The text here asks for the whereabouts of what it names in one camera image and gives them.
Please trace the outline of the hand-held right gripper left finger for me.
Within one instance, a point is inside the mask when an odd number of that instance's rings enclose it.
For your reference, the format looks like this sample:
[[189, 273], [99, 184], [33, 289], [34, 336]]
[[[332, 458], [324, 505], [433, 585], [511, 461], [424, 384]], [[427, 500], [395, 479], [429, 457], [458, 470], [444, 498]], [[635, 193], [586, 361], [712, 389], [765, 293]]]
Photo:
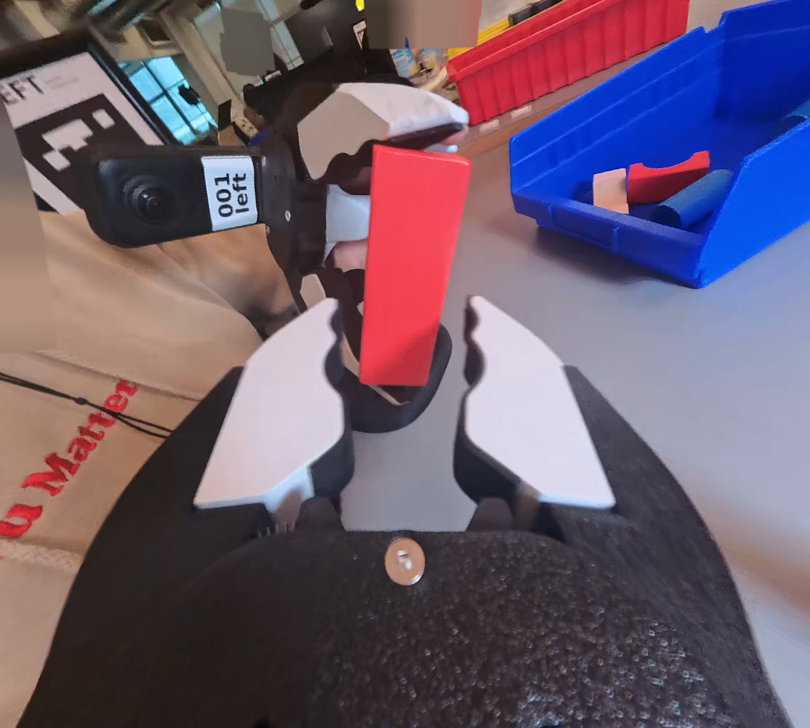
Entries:
[[341, 337], [339, 304], [327, 298], [248, 358], [194, 496], [198, 510], [260, 504], [288, 520], [315, 496], [316, 461], [351, 441]]

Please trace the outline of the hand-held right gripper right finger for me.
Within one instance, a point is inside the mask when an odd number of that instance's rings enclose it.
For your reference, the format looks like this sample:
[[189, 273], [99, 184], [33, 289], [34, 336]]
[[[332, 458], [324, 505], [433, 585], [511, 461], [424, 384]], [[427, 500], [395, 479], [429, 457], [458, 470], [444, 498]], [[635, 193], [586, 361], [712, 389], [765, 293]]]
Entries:
[[465, 308], [467, 389], [454, 438], [454, 479], [475, 504], [514, 514], [542, 506], [611, 511], [616, 496], [563, 361], [480, 295]]

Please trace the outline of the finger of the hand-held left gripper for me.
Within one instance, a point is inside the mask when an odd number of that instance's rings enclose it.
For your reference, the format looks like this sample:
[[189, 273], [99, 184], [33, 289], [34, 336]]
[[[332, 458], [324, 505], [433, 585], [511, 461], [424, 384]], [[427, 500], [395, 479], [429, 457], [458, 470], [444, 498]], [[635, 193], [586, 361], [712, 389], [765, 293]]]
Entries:
[[432, 92], [389, 83], [346, 83], [305, 116], [305, 159], [358, 154], [384, 144], [423, 151], [467, 130], [468, 113]]
[[326, 243], [323, 264], [335, 267], [365, 267], [370, 234], [371, 197], [345, 192], [338, 185], [327, 187]]

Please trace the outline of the blue plastic bin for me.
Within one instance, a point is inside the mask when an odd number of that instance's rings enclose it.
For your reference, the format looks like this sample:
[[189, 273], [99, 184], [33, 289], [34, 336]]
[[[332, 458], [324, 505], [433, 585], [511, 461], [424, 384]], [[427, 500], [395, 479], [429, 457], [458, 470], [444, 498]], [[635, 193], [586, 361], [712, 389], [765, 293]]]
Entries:
[[[514, 209], [539, 227], [703, 288], [809, 218], [809, 0], [726, 12], [510, 140]], [[722, 200], [680, 227], [661, 200], [620, 214], [586, 197], [593, 176], [680, 166], [707, 152], [731, 177]]]

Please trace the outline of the red wooden arch block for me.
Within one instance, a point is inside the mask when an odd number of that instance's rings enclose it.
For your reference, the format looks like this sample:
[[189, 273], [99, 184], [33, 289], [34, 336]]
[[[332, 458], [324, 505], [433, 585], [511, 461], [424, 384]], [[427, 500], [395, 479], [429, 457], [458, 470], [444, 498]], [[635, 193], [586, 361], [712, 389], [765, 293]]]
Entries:
[[633, 163], [626, 180], [629, 206], [660, 204], [710, 172], [710, 153], [696, 152], [689, 159], [666, 167]]

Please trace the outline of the red plastic bin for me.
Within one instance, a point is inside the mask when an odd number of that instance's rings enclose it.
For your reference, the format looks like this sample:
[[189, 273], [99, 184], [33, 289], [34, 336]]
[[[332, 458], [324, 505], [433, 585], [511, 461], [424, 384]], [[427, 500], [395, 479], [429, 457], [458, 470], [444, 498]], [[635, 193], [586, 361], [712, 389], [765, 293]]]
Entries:
[[482, 124], [685, 33], [690, 0], [565, 0], [448, 62]]

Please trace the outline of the pale wooden block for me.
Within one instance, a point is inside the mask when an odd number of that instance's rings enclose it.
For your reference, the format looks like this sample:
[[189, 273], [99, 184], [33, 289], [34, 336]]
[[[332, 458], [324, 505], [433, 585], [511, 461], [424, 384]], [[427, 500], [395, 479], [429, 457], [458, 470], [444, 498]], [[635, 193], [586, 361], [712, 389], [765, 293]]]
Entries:
[[626, 168], [608, 170], [593, 176], [592, 204], [596, 208], [614, 213], [629, 214]]

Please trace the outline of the blue wooden cylinder block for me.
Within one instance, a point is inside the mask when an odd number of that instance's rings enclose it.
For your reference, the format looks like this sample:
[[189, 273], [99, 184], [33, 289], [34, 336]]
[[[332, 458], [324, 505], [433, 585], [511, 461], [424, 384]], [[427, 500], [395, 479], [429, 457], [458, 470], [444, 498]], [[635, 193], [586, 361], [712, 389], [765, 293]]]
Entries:
[[718, 210], [732, 186], [734, 173], [717, 169], [656, 205], [650, 220], [665, 227], [687, 230]]

